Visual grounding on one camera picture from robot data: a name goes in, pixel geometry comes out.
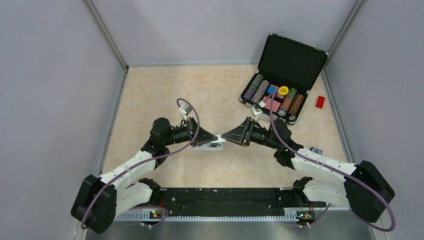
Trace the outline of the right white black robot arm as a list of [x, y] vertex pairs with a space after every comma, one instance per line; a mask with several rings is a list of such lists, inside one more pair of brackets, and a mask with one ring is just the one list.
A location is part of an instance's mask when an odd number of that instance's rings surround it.
[[349, 163], [312, 152], [291, 139], [283, 120], [261, 127], [250, 117], [222, 134], [228, 142], [248, 147], [251, 143], [275, 149], [274, 157], [283, 167], [311, 173], [293, 183], [293, 200], [299, 206], [325, 202], [350, 209], [360, 219], [376, 223], [384, 212], [393, 216], [390, 202], [395, 192], [371, 162]]

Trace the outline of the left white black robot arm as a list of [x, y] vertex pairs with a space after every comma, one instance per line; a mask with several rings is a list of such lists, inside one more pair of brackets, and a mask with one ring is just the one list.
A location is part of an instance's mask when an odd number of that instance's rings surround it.
[[165, 117], [157, 118], [149, 139], [133, 157], [107, 173], [90, 174], [82, 181], [71, 216], [84, 229], [100, 234], [122, 212], [140, 204], [156, 206], [161, 198], [159, 186], [152, 180], [139, 178], [157, 169], [171, 155], [168, 146], [188, 142], [190, 146], [201, 147], [218, 139], [192, 117], [183, 120], [181, 126], [171, 126]]

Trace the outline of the white battery cover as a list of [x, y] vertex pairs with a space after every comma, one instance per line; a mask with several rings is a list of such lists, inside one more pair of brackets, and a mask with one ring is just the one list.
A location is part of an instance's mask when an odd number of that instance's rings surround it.
[[221, 134], [218, 134], [217, 138], [218, 138], [219, 141], [226, 141], [226, 139], [223, 138]]

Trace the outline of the white remote control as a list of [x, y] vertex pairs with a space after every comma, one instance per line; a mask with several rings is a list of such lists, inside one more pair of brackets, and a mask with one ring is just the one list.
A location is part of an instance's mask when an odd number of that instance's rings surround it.
[[225, 149], [225, 143], [225, 139], [219, 138], [201, 146], [196, 146], [193, 150], [196, 152], [222, 152]]

